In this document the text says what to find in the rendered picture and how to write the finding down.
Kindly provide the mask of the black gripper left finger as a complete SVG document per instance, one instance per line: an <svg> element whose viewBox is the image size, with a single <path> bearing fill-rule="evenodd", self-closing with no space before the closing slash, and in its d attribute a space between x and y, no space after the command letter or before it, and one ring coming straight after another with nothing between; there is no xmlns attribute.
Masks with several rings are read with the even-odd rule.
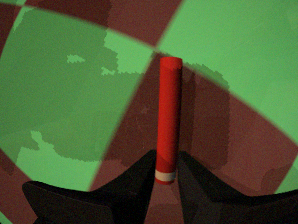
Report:
<svg viewBox="0 0 298 224"><path fill-rule="evenodd" d="M156 149L93 192L27 181L21 188L36 216L59 224L145 224L156 176Z"/></svg>

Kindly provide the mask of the red peg with white band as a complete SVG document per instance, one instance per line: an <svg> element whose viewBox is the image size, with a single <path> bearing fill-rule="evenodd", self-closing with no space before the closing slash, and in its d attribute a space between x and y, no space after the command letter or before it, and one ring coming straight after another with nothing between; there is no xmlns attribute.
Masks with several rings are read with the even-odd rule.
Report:
<svg viewBox="0 0 298 224"><path fill-rule="evenodd" d="M177 177L177 152L180 143L182 108L182 64L177 56L160 59L156 183L172 185Z"/></svg>

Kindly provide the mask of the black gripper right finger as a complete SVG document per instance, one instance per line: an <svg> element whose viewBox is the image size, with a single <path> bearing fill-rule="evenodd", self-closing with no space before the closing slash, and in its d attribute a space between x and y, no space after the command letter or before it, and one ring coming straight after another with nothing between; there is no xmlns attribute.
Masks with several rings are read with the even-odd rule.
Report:
<svg viewBox="0 0 298 224"><path fill-rule="evenodd" d="M263 224L298 210L298 188L245 196L186 151L178 151L177 168L184 224Z"/></svg>

